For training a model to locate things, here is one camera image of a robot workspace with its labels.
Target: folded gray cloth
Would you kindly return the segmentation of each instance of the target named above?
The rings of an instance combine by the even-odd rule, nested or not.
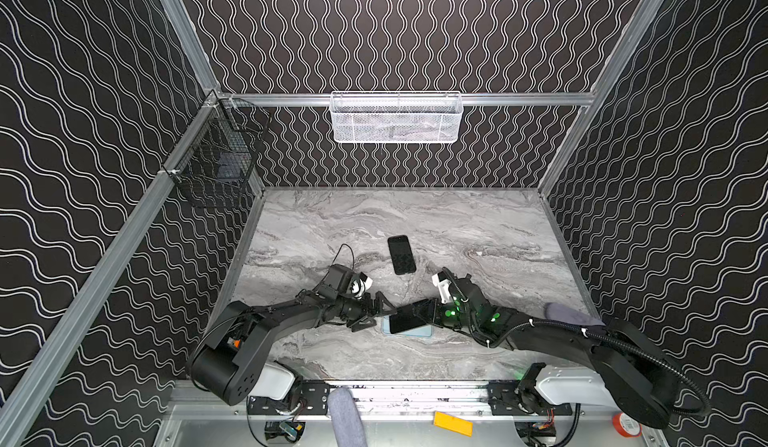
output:
[[[573,323],[578,326],[604,326],[600,319],[589,316],[586,313],[566,307],[561,303],[548,303],[544,306],[544,317],[550,320]]]
[[[335,389],[328,394],[328,413],[339,447],[368,447],[360,412],[349,389]]]

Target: gray marble tabletop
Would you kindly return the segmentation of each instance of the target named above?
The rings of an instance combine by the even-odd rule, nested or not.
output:
[[[417,270],[395,275],[387,238],[408,236]],[[396,306],[437,297],[432,274],[448,267],[491,302],[542,317],[546,303],[586,312],[538,194],[513,190],[270,190],[234,299],[267,305],[322,278],[342,243],[355,269]],[[337,263],[351,264],[344,249]],[[430,338],[352,333],[323,326],[279,340],[271,358],[308,378],[515,379],[541,353],[488,349],[437,329]]]

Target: metal mesh basket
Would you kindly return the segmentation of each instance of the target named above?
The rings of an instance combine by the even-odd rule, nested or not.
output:
[[[330,113],[336,142],[452,144],[464,106],[458,92],[333,92]]]
[[[233,120],[231,106],[221,105],[206,120],[192,146],[171,173],[182,196],[200,208],[246,206],[253,193],[248,187],[255,164],[255,148],[269,115],[249,113],[253,120]]]

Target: yellow object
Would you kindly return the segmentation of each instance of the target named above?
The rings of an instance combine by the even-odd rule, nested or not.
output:
[[[453,415],[436,412],[435,425],[455,433],[464,434],[467,437],[472,437],[472,423]]]

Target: wavy patterned wall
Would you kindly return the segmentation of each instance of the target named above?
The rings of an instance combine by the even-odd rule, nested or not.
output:
[[[0,0],[0,405],[197,112],[158,0]]]
[[[767,31],[768,0],[667,0],[550,198],[600,312],[711,396],[676,447],[768,445]]]
[[[256,168],[268,186],[536,188],[576,106],[465,109],[453,144],[337,144],[326,108],[280,108]]]
[[[247,217],[171,195],[24,445],[152,445]]]
[[[223,90],[583,92],[639,0],[184,0]]]

